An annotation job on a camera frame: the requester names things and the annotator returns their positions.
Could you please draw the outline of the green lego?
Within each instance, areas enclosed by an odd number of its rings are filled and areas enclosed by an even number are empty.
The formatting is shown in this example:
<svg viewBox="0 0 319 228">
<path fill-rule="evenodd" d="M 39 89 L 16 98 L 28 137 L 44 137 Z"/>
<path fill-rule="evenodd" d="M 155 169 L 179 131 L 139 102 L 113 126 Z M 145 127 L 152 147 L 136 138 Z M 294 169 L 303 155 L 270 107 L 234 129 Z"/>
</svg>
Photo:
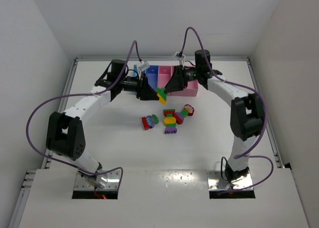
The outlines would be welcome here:
<svg viewBox="0 0 319 228">
<path fill-rule="evenodd" d="M 187 117 L 189 116 L 189 111 L 187 109 L 183 109 L 180 114 L 183 116 L 183 117 Z"/>
</svg>

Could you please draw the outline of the red flower lego brick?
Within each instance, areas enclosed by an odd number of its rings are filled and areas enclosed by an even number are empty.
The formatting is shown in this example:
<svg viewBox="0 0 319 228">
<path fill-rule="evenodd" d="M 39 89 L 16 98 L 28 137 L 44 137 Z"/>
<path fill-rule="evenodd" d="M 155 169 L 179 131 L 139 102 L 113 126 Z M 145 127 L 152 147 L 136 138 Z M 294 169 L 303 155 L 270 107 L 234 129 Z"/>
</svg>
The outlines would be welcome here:
<svg viewBox="0 0 319 228">
<path fill-rule="evenodd" d="M 184 109 L 187 110 L 188 112 L 188 116 L 193 116 L 195 109 L 193 106 L 191 106 L 190 104 L 186 104 L 184 105 Z"/>
</svg>

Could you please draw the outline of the red oval lego brick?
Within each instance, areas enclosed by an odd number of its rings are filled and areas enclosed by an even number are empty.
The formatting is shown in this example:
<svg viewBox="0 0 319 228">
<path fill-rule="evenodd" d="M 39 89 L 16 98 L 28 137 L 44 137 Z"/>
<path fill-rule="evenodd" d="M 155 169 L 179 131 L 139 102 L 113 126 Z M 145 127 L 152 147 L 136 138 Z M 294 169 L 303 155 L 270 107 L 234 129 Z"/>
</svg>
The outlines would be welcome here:
<svg viewBox="0 0 319 228">
<path fill-rule="evenodd" d="M 183 124 L 184 117 L 180 113 L 176 113 L 176 114 L 178 115 L 178 118 L 175 118 L 176 119 L 176 123 L 177 124 Z"/>
</svg>

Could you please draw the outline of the green studded lego plate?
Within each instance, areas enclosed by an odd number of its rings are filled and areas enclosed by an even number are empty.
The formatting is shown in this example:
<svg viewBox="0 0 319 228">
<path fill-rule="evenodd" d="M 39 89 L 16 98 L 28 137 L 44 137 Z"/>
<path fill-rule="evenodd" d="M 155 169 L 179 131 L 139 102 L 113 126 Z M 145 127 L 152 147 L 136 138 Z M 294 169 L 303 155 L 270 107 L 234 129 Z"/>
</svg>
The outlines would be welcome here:
<svg viewBox="0 0 319 228">
<path fill-rule="evenodd" d="M 157 93 L 158 94 L 166 94 L 165 88 L 157 88 Z"/>
</svg>

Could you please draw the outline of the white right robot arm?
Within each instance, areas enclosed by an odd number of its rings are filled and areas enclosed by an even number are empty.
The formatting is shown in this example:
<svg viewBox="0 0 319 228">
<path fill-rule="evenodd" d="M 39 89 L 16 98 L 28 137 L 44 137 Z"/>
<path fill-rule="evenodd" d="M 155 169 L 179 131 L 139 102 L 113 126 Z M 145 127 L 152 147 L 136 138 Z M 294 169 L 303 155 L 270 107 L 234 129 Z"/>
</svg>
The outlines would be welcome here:
<svg viewBox="0 0 319 228">
<path fill-rule="evenodd" d="M 230 106 L 230 127 L 234 141 L 222 178 L 231 182 L 248 174 L 249 155 L 265 131 L 263 100 L 258 93 L 249 94 L 237 85 L 227 82 L 221 72 L 212 68 L 208 50 L 197 50 L 194 55 L 193 67 L 186 68 L 183 63 L 174 67 L 163 93 L 182 91 L 189 82 L 198 81 Z"/>
</svg>

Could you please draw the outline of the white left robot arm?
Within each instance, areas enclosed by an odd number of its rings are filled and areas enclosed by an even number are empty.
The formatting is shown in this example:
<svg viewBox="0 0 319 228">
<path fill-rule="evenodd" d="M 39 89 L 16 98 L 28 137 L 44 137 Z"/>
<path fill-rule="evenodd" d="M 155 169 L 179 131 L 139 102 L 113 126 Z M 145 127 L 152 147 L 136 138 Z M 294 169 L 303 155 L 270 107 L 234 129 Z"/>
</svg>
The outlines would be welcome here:
<svg viewBox="0 0 319 228">
<path fill-rule="evenodd" d="M 101 165 L 85 149 L 83 125 L 99 109 L 110 103 L 121 91 L 133 92 L 141 101 L 156 101 L 156 91 L 149 85 L 146 75 L 126 74 L 124 60 L 113 59 L 95 82 L 87 96 L 61 113 L 49 117 L 46 147 L 89 176 L 101 172 Z"/>
</svg>

